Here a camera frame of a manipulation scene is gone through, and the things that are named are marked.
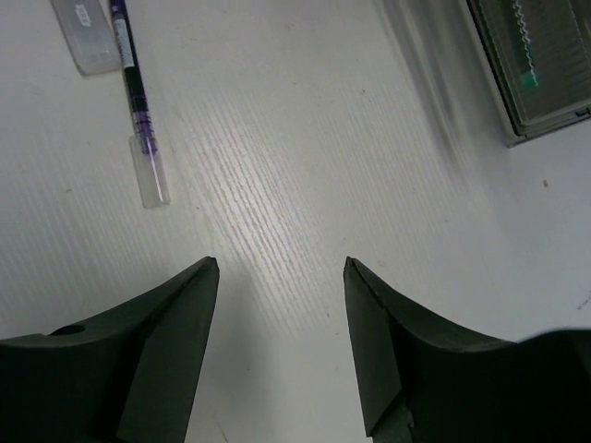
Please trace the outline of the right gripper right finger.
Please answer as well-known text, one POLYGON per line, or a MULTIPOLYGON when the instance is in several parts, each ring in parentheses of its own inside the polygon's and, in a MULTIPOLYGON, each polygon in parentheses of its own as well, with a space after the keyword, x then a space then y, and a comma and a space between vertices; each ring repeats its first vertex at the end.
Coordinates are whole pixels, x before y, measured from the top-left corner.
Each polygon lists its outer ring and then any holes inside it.
POLYGON ((355 258, 344 298, 366 435, 374 442, 586 442, 590 333, 521 341, 470 330, 355 258))

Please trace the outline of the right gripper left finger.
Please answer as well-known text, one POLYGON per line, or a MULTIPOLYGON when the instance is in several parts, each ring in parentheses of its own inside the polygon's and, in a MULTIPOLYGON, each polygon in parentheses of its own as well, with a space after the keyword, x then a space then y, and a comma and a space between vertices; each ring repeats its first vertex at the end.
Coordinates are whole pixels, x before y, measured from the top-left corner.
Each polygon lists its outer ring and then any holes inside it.
POLYGON ((101 314, 2 340, 2 440, 184 441, 218 284, 205 257, 101 314))

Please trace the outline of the blue gel pen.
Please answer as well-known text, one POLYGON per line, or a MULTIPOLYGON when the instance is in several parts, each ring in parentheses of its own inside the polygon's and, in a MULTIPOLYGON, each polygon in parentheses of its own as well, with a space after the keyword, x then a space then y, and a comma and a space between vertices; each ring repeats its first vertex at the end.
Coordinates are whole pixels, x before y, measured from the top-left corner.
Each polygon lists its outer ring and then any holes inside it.
POLYGON ((158 208, 171 202, 163 168, 163 158, 155 136, 139 60, 135 48, 127 5, 123 0, 108 2, 115 33, 128 105, 133 126, 129 147, 139 185, 142 205, 158 208))

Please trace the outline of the clear plastic drawer organizer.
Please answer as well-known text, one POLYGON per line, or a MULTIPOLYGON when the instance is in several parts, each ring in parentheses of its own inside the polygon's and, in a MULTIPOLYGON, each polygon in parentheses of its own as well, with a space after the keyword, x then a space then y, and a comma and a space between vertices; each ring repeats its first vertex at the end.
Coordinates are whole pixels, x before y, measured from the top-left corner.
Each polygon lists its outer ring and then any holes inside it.
POLYGON ((512 1, 467 1, 464 16, 510 147, 590 117, 590 4, 521 1, 532 39, 538 88, 526 67, 512 1))

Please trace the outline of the orange highlighter marker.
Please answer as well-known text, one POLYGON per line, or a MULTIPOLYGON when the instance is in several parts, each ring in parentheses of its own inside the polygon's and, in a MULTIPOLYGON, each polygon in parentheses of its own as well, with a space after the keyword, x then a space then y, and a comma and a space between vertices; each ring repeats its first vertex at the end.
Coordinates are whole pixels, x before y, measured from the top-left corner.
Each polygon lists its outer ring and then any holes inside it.
POLYGON ((51 5, 82 75, 99 75, 120 68, 115 37, 98 0, 52 0, 51 5))

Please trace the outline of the green gel pen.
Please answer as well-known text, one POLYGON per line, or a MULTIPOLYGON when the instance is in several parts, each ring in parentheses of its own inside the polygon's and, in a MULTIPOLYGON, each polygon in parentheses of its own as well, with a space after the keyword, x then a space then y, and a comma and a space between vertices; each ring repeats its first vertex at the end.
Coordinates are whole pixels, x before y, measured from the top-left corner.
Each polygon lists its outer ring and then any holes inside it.
POLYGON ((520 35, 520 48, 523 50, 526 63, 526 67, 521 74, 521 81, 527 90, 538 88, 540 86, 540 79, 534 64, 531 51, 532 39, 526 24, 522 2, 519 0, 512 1, 512 9, 520 35))

